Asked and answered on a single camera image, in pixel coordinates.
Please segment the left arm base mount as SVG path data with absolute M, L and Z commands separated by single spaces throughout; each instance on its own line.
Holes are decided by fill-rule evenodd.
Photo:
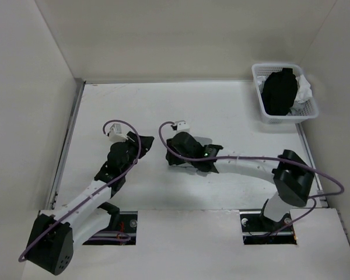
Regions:
M 119 207 L 105 202 L 100 209 L 103 209 L 110 215 L 110 221 L 107 227 L 97 232 L 88 241 L 84 242 L 86 246 L 124 246 L 136 245 L 138 212 L 123 211 Z

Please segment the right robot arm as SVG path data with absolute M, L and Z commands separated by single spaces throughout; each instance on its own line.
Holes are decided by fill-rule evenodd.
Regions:
M 161 142 L 167 149 L 169 166 L 189 168 L 203 176 L 212 173 L 239 174 L 273 184 L 276 192 L 265 201 L 258 220 L 266 232 L 274 233 L 287 228 L 284 220 L 289 211 L 307 204 L 314 171 L 292 150 L 285 149 L 276 157 L 278 165 L 274 166 L 267 159 L 243 159 L 221 145 L 200 142 L 188 132 L 178 132 Z

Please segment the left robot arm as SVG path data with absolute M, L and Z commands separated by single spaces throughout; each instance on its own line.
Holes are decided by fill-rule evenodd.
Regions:
M 19 260 L 59 275 L 70 264 L 74 251 L 94 234 L 117 230 L 119 210 L 109 200 L 120 191 L 125 175 L 146 155 L 153 141 L 152 136 L 128 132 L 114 142 L 107 160 L 80 195 L 51 215 L 39 214 Z

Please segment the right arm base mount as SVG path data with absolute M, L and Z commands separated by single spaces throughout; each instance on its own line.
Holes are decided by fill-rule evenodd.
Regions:
M 297 245 L 291 215 L 286 213 L 279 222 L 263 217 L 257 211 L 241 212 L 240 223 L 244 245 Z

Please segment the grey tank top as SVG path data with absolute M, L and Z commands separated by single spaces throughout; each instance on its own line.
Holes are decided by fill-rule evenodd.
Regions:
M 207 144 L 211 144 L 212 143 L 212 139 L 211 138 L 195 136 L 194 139 L 201 146 L 205 146 Z M 175 157 L 169 151 L 166 152 L 166 160 L 167 160 L 169 166 L 175 166 L 175 167 L 179 167 L 179 168 L 194 169 L 195 170 L 195 167 L 191 163 L 187 163 L 184 160 L 181 160 L 181 159 Z

